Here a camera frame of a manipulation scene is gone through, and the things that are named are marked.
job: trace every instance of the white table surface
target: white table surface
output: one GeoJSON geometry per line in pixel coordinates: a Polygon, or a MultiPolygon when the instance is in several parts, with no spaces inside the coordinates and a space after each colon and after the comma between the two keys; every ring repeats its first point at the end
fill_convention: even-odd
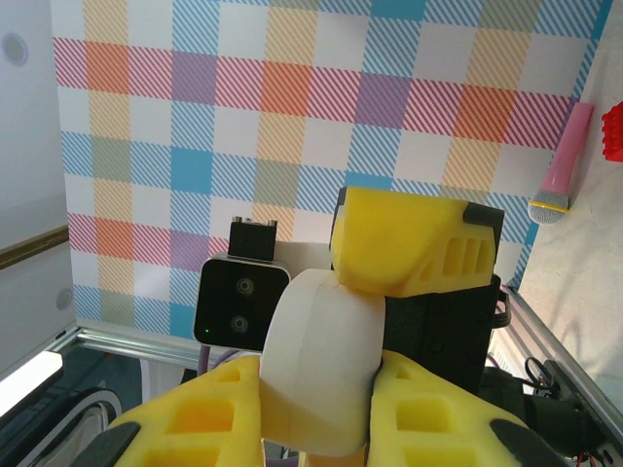
{"type": "Polygon", "coordinates": [[[601,115],[623,100],[615,0],[582,101],[595,104],[563,220],[538,231],[520,294],[623,412],[623,162],[602,155],[601,115]]]}

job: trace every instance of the camera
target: camera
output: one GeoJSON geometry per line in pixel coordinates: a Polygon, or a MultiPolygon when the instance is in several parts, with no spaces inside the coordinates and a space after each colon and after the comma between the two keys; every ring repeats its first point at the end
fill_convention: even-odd
{"type": "Polygon", "coordinates": [[[286,268],[274,261],[277,222],[254,223],[235,217],[227,252],[202,267],[195,339],[262,351],[281,294],[290,282],[286,268]]]}

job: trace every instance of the red object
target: red object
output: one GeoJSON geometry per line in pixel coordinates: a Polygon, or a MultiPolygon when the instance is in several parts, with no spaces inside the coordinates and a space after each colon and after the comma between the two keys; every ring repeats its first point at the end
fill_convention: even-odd
{"type": "Polygon", "coordinates": [[[604,156],[609,161],[623,162],[623,102],[602,115],[604,122],[604,156]]]}

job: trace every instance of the pink handle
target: pink handle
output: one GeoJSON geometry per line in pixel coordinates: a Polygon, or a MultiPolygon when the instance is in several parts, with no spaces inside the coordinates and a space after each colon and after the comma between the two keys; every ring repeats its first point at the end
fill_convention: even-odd
{"type": "Polygon", "coordinates": [[[592,104],[577,102],[573,106],[567,126],[565,126],[565,131],[563,132],[563,137],[560,143],[558,143],[558,148],[556,148],[552,164],[549,167],[545,180],[541,184],[541,190],[568,195],[568,186],[571,182],[573,166],[586,137],[592,113],[592,104]]]}

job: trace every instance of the pink toy microphone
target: pink toy microphone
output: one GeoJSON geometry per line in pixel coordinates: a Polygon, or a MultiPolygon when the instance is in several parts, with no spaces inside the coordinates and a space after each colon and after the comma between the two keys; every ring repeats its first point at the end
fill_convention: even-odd
{"type": "Polygon", "coordinates": [[[528,203],[528,215],[537,224],[554,224],[568,212],[571,174],[586,137],[592,112],[592,104],[577,102],[573,106],[547,175],[528,203]]]}

